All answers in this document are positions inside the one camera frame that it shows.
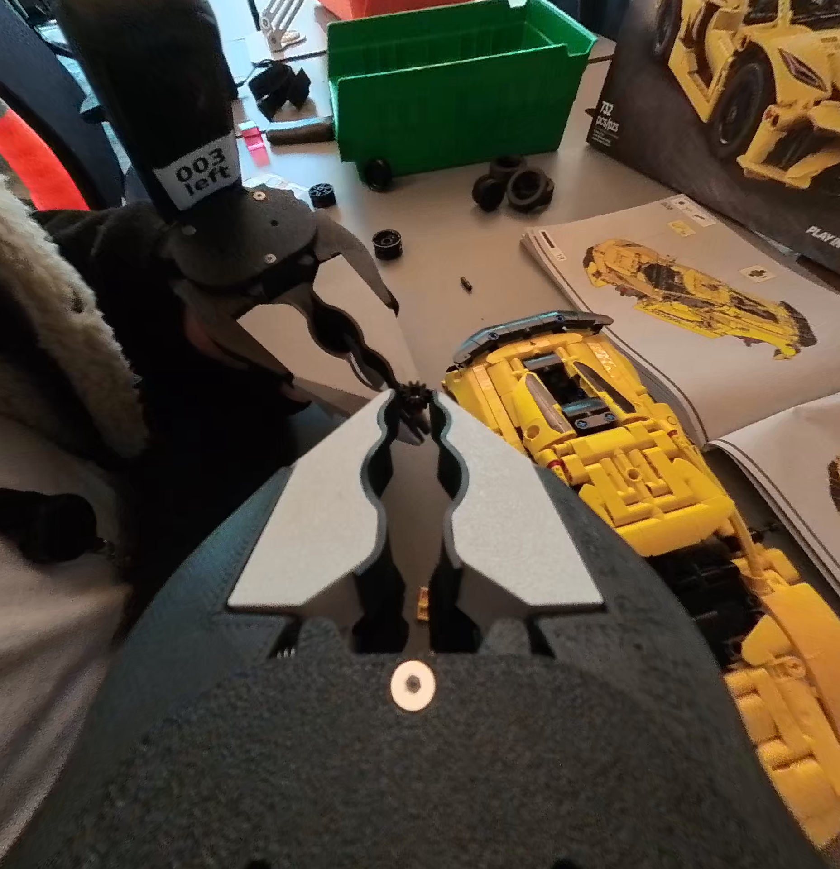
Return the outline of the white shirt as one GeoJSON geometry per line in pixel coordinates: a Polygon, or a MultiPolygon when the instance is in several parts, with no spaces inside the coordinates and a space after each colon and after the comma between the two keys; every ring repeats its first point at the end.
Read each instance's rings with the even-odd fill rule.
{"type": "MultiPolygon", "coordinates": [[[[121,542],[121,502],[93,464],[0,416],[0,487],[80,494],[121,542]]],[[[0,535],[0,862],[66,766],[113,657],[130,588],[101,555],[39,567],[0,535]]]]}

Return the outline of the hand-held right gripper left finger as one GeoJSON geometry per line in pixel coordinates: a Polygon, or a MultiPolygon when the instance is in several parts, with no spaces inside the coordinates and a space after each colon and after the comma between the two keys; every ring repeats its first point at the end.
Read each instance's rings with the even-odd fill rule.
{"type": "Polygon", "coordinates": [[[295,462],[229,609],[328,619],[359,653],[404,649],[405,584],[382,504],[400,421],[397,394],[382,392],[295,462]]]}

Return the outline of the green plastic bin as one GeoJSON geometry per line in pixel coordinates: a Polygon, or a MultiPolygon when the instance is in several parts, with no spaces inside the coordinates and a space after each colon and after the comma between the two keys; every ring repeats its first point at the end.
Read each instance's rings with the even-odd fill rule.
{"type": "Polygon", "coordinates": [[[327,28],[340,158],[395,177],[556,151],[596,35],[551,2],[470,2],[327,28]]]}

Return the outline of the white slatted stand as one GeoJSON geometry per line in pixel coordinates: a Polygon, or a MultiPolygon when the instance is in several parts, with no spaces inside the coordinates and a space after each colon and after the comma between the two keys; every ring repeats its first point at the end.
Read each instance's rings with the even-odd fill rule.
{"type": "Polygon", "coordinates": [[[305,36],[294,28],[304,1],[265,1],[258,13],[259,29],[271,52],[282,53],[305,43],[305,36]]]}

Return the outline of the small pale paper sheet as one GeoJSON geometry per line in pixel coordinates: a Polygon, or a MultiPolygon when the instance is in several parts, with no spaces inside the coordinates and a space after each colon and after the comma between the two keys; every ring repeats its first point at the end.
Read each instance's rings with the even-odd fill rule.
{"type": "Polygon", "coordinates": [[[309,201],[307,188],[271,173],[246,178],[242,185],[247,190],[283,190],[297,199],[309,201]]]}

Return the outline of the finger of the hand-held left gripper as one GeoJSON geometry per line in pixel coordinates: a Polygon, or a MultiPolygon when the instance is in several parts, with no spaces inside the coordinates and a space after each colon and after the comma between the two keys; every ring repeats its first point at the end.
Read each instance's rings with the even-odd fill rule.
{"type": "Polygon", "coordinates": [[[343,332],[348,332],[347,322],[351,323],[350,335],[360,357],[387,385],[420,380],[396,313],[342,255],[318,267],[313,295],[325,309],[335,312],[343,332]]]}
{"type": "Polygon", "coordinates": [[[335,346],[328,346],[306,312],[294,305],[256,306],[238,324],[287,370],[295,391],[333,415],[351,416],[388,390],[356,341],[337,336],[335,346]]]}

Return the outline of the yellow toy brick car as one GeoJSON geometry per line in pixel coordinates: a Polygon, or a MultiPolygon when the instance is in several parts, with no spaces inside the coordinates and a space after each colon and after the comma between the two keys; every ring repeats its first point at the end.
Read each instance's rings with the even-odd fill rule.
{"type": "Polygon", "coordinates": [[[594,312],[470,335],[444,391],[553,472],[661,576],[716,658],[758,758],[807,837],[840,836],[840,618],[763,544],[594,312]]]}

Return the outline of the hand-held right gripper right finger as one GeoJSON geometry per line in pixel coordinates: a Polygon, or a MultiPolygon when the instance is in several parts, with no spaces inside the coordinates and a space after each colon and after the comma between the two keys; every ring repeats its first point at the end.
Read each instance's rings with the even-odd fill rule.
{"type": "Polygon", "coordinates": [[[449,499],[428,586],[431,649],[473,653],[498,621],[603,611],[547,472],[443,393],[429,413],[449,499]]]}

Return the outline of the open instruction booklet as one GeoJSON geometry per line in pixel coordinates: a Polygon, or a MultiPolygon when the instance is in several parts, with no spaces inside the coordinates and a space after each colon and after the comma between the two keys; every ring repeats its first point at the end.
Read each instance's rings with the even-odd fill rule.
{"type": "Polygon", "coordinates": [[[738,463],[840,597],[840,295],[687,196],[522,243],[701,447],[738,463]]]}

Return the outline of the grey desk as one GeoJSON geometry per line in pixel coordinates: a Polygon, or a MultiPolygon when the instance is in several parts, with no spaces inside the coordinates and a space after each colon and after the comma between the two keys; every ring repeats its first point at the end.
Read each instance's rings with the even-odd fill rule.
{"type": "MultiPolygon", "coordinates": [[[[606,38],[595,45],[561,145],[534,160],[556,183],[542,224],[624,210],[665,194],[656,182],[585,144],[589,113],[598,102],[614,47],[606,38]]],[[[420,381],[430,387],[440,384],[456,347],[482,326],[564,306],[556,287],[521,248],[525,227],[533,221],[504,210],[475,210],[470,190],[481,172],[479,164],[405,177],[390,192],[376,193],[364,186],[352,164],[340,161],[334,143],[278,148],[269,159],[269,165],[255,166],[240,143],[246,178],[271,173],[305,188],[330,183],[337,205],[322,213],[367,248],[378,230],[402,234],[403,256],[380,268],[400,303],[398,320],[420,381]],[[462,290],[460,277],[469,278],[473,293],[462,290]]],[[[437,480],[437,455],[433,442],[394,446],[394,479],[383,495],[394,563],[406,585],[409,657],[429,647],[427,624],[416,620],[415,606],[418,588],[427,586],[439,559],[439,524],[449,502],[437,480]]]]}

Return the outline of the red fabric bin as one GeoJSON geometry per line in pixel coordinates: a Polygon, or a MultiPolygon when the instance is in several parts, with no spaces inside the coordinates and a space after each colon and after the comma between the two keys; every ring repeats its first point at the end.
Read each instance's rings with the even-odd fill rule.
{"type": "Polygon", "coordinates": [[[466,5],[469,1],[318,1],[339,21],[354,21],[375,16],[414,12],[453,5],[466,5]]]}

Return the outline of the brown cylinder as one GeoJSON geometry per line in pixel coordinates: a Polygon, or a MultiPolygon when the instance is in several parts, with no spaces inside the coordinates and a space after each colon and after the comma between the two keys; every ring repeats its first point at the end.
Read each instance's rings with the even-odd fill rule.
{"type": "Polygon", "coordinates": [[[331,116],[278,122],[266,130],[265,136],[273,147],[328,143],[335,140],[335,123],[331,116]]]}

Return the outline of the black office chair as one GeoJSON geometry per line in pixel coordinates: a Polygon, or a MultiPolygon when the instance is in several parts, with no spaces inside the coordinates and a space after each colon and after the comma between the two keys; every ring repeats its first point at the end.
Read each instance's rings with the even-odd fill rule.
{"type": "MultiPolygon", "coordinates": [[[[106,131],[83,118],[87,96],[82,86],[16,2],[0,2],[0,96],[50,146],[89,210],[120,207],[127,201],[125,171],[106,131]]],[[[15,194],[35,208],[1,155],[0,172],[15,194]]]]}

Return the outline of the person's left forearm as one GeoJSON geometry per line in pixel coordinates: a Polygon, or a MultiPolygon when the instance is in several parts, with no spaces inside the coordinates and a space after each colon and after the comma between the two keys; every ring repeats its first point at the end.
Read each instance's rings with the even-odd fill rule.
{"type": "Polygon", "coordinates": [[[34,220],[94,291],[140,379],[152,450],[191,483],[262,485],[295,459],[292,418],[310,401],[220,350],[175,292],[167,229],[149,204],[36,210],[34,220]]]}

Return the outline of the black angular object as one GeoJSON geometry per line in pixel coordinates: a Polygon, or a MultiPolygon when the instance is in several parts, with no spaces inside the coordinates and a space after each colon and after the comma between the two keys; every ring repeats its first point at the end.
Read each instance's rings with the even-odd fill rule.
{"type": "Polygon", "coordinates": [[[276,60],[261,62],[247,84],[257,108],[268,121],[273,121],[286,105],[301,110],[310,91],[310,78],[304,69],[295,71],[276,60]]]}

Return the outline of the model car set box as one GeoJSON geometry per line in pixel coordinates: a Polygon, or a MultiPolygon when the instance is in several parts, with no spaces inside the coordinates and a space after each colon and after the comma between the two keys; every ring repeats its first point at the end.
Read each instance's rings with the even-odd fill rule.
{"type": "Polygon", "coordinates": [[[587,142],[840,276],[840,1],[631,2],[587,142]]]}

